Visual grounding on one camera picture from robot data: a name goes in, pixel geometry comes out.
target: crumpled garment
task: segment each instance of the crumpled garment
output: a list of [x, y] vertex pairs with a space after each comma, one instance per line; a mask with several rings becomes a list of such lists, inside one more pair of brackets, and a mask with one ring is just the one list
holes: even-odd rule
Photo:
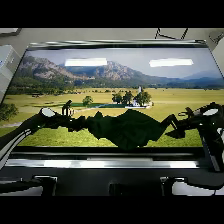
[[146, 146], [149, 140], [157, 141], [166, 129], [155, 119], [131, 109], [117, 117], [103, 117], [98, 111], [87, 118], [87, 127], [97, 139], [106, 138], [124, 150]]

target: landscape picture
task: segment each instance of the landscape picture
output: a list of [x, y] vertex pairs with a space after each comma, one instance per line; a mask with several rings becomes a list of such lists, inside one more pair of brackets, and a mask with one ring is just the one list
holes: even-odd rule
[[[104, 59], [103, 65], [66, 65], [67, 60]], [[168, 59], [187, 59], [191, 64], [159, 65]], [[63, 49], [27, 51], [0, 108], [0, 136], [49, 107], [62, 113], [71, 100], [71, 116], [118, 116], [138, 110], [158, 121], [170, 114], [216, 102], [224, 104], [224, 80], [207, 48]], [[96, 139], [87, 130], [41, 129], [28, 136], [23, 146], [115, 146]], [[186, 138], [163, 135], [148, 147], [202, 146], [197, 130]]]

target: grass field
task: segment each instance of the grass field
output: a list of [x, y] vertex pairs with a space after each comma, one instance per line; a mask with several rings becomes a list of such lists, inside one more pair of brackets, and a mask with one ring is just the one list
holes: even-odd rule
[[[21, 122], [39, 112], [42, 107], [52, 108], [54, 111], [61, 113], [62, 105], [68, 100], [72, 100], [72, 107], [76, 111], [74, 116], [78, 118], [81, 115], [86, 117], [94, 116], [97, 111], [102, 112], [104, 116], [117, 116], [126, 111], [122, 105], [120, 108], [113, 108], [112, 92], [104, 93], [105, 88], [97, 89], [102, 93], [93, 93], [95, 89], [82, 89], [77, 91], [85, 91], [83, 94], [65, 94], [60, 96], [44, 95], [39, 98], [33, 98], [29, 95], [8, 95], [5, 103], [14, 103], [19, 109], [19, 114], [9, 121], [0, 121], [0, 126]], [[130, 89], [133, 95], [137, 94], [137, 90]], [[152, 96], [154, 107], [150, 109], [136, 109], [145, 113], [158, 121], [162, 121], [170, 114], [177, 114], [185, 111], [186, 107], [195, 110], [201, 106], [216, 102], [224, 104], [224, 90], [194, 90], [194, 89], [145, 89]], [[102, 108], [92, 108], [85, 110], [82, 106], [82, 100], [85, 96], [92, 96], [93, 104], [91, 107], [99, 106], [101, 104], [111, 104]], [[0, 136], [10, 132], [16, 127], [0, 128]], [[32, 136], [27, 137], [20, 145], [25, 146], [114, 146], [107, 139], [97, 140], [87, 130], [78, 133], [69, 133], [66, 128], [58, 128], [57, 130], [42, 129]], [[150, 141], [148, 146], [201, 146], [201, 141], [196, 130], [186, 132], [186, 138], [181, 140], [174, 140], [168, 136], [163, 135], [157, 142]]]

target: blue sky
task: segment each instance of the blue sky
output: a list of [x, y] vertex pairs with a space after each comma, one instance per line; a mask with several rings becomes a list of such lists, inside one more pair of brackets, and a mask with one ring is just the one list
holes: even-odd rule
[[[47, 58], [55, 64], [63, 64], [71, 58], [106, 58], [140, 71], [145, 75], [184, 78], [199, 72], [220, 78], [221, 73], [207, 48], [106, 48], [29, 51], [34, 57]], [[150, 60], [166, 58], [192, 59], [193, 65], [151, 68]]]

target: mountain range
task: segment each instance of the mountain range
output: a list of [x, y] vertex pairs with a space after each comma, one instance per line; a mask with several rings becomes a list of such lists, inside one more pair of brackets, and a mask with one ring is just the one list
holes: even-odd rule
[[222, 86], [224, 80], [212, 72], [200, 72], [183, 79], [145, 75], [115, 61], [105, 66], [65, 66], [56, 65], [46, 58], [27, 55], [23, 58], [17, 77], [30, 77], [40, 82], [62, 80], [64, 83], [87, 85], [91, 87], [133, 87], [138, 85], [160, 85], [167, 87], [193, 88], [200, 86]]

